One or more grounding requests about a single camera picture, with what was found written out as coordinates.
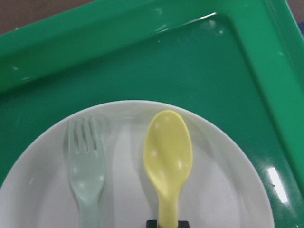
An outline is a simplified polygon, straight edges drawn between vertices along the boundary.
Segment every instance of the round plate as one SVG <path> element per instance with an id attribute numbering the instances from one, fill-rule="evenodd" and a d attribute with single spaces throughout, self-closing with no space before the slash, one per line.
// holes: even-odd
<path id="1" fill-rule="evenodd" d="M 263 184 L 241 149 L 219 128 L 184 109 L 149 101 L 120 101 L 73 114 L 39 136 L 17 160 L 0 190 L 0 227 L 77 228 L 78 208 L 67 175 L 67 125 L 95 116 L 107 160 L 100 198 L 102 228 L 144 228 L 157 219 L 158 200 L 143 167 L 152 118 L 170 109 L 184 119 L 193 168 L 179 198 L 179 220 L 193 228 L 274 228 Z"/>

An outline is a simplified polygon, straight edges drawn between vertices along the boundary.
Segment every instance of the green tray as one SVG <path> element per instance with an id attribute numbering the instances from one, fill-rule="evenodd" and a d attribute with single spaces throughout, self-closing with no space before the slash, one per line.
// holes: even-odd
<path id="1" fill-rule="evenodd" d="M 153 100 L 246 153 L 277 228 L 304 227 L 304 42 L 284 0 L 98 0 L 0 36 L 0 181 L 81 109 Z M 287 202 L 268 169 L 275 167 Z"/>

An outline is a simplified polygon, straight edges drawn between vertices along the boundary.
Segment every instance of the fork handle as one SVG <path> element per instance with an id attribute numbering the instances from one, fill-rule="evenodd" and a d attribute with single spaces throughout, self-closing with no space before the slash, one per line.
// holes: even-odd
<path id="1" fill-rule="evenodd" d="M 100 228 L 98 201 L 80 203 L 79 219 L 81 228 Z"/>

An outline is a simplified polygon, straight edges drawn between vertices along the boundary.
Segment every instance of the fork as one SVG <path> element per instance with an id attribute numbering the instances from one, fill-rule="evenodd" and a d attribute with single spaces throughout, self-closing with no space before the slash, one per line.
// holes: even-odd
<path id="1" fill-rule="evenodd" d="M 105 156 L 93 117 L 68 127 L 69 182 L 79 205 L 81 228 L 100 228 L 98 202 L 105 185 Z"/>

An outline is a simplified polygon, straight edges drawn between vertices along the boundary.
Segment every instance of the yellow spoon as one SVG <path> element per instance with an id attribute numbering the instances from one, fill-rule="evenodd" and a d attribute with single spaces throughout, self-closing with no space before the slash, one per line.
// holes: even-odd
<path id="1" fill-rule="evenodd" d="M 192 146 L 187 126 L 176 112 L 162 111 L 151 121 L 143 163 L 158 195 L 159 227 L 177 228 L 178 197 L 192 168 Z"/>

